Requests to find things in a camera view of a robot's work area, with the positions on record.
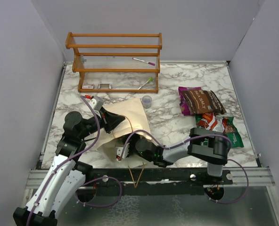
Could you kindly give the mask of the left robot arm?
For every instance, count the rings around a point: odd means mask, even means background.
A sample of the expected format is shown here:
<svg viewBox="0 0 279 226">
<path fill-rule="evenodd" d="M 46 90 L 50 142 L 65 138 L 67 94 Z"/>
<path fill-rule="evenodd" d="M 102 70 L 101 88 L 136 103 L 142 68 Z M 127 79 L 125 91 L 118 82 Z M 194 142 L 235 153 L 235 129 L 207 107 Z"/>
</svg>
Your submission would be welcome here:
<svg viewBox="0 0 279 226">
<path fill-rule="evenodd" d="M 81 186 L 92 182 L 92 166 L 79 161 L 85 150 L 84 139 L 100 129 L 110 133 L 124 116 L 102 109 L 101 115 L 84 119 L 73 111 L 65 116 L 64 134 L 60 139 L 52 165 L 35 195 L 23 208 L 16 208 L 13 219 L 18 226 L 55 226 L 67 202 Z"/>
</svg>

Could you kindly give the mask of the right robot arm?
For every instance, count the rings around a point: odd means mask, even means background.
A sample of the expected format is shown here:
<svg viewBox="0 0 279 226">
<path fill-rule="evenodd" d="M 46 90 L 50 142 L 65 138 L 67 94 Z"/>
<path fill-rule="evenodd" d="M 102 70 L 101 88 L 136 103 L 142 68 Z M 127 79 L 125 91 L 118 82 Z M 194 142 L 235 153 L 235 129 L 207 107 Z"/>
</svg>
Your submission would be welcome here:
<svg viewBox="0 0 279 226">
<path fill-rule="evenodd" d="M 179 143 L 164 146 L 147 131 L 132 132 L 126 139 L 122 151 L 117 155 L 121 160 L 129 150 L 159 167 L 167 167 L 187 156 L 194 156 L 207 162 L 206 181 L 216 184 L 222 179 L 223 166 L 228 162 L 232 142 L 224 133 L 192 128 L 190 134 Z"/>
</svg>

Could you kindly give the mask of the red Doritos bag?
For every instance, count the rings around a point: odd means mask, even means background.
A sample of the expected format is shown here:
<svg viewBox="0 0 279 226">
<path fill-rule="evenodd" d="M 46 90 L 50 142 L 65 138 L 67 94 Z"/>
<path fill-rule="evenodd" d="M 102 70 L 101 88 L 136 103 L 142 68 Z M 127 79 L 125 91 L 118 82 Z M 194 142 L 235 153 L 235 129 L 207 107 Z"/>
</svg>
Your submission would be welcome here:
<svg viewBox="0 0 279 226">
<path fill-rule="evenodd" d="M 214 113 L 204 113 L 201 116 L 201 119 L 197 122 L 198 128 L 203 128 L 220 133 L 224 132 L 225 128 L 222 122 L 223 117 Z"/>
</svg>

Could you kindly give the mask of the purple snack bag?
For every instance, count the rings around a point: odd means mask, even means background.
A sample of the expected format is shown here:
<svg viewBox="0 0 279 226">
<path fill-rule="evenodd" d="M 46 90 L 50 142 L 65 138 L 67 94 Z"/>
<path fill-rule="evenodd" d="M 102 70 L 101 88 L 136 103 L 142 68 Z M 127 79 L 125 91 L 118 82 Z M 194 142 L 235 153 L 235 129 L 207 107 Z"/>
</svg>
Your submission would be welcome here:
<svg viewBox="0 0 279 226">
<path fill-rule="evenodd" d="M 178 93 L 180 96 L 180 109 L 181 109 L 181 113 L 184 116 L 192 116 L 193 113 L 191 112 L 191 110 L 189 109 L 184 97 L 182 96 L 181 92 L 185 91 L 185 90 L 192 90 L 192 89 L 201 89 L 200 87 L 178 87 Z"/>
</svg>

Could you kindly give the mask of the green snack bag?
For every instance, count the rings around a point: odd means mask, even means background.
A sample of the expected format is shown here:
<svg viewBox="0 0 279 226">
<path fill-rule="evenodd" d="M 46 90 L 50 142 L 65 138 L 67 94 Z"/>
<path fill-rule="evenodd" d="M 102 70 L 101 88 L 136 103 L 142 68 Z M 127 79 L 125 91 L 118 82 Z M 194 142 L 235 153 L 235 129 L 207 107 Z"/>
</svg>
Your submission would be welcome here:
<svg viewBox="0 0 279 226">
<path fill-rule="evenodd" d="M 196 123 L 198 122 L 198 120 L 201 119 L 202 114 L 197 114 L 195 115 L 195 120 Z M 238 133 L 237 128 L 235 127 L 235 125 L 233 124 L 233 119 L 234 117 L 225 117 L 225 116 L 221 116 L 223 117 L 223 125 L 224 125 L 224 134 L 226 134 L 228 136 L 228 138 L 231 140 L 232 142 L 232 148 L 236 148 L 236 147 L 244 147 L 242 138 L 240 136 L 240 134 Z"/>
</svg>

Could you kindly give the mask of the beige paper bag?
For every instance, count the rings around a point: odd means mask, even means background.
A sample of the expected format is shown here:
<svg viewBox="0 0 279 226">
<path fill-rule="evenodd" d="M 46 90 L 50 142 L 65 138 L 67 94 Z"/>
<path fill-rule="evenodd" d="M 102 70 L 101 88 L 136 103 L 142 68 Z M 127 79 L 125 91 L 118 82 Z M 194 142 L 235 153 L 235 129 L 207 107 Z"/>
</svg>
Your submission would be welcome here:
<svg viewBox="0 0 279 226">
<path fill-rule="evenodd" d="M 121 122 L 110 134 L 104 129 L 101 130 L 98 142 L 95 144 L 96 150 L 100 152 L 107 160 L 102 168 L 135 168 L 142 167 L 148 163 L 147 160 L 139 157 L 137 154 L 116 160 L 115 146 L 124 145 L 123 136 L 128 136 L 133 131 L 142 129 L 150 132 L 148 120 L 139 98 L 106 105 L 105 109 L 111 113 L 125 116 L 126 119 Z"/>
</svg>

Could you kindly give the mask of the brown sea salt chip bag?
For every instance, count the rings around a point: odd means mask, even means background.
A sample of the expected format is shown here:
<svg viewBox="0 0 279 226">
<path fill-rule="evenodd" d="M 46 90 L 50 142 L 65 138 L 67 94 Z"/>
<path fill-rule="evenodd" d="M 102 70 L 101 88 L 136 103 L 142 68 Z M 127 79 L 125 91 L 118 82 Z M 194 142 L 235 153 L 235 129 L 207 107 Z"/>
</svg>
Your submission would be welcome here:
<svg viewBox="0 0 279 226">
<path fill-rule="evenodd" d="M 226 110 L 213 91 L 202 89 L 188 89 L 181 91 L 191 114 L 220 113 Z"/>
</svg>

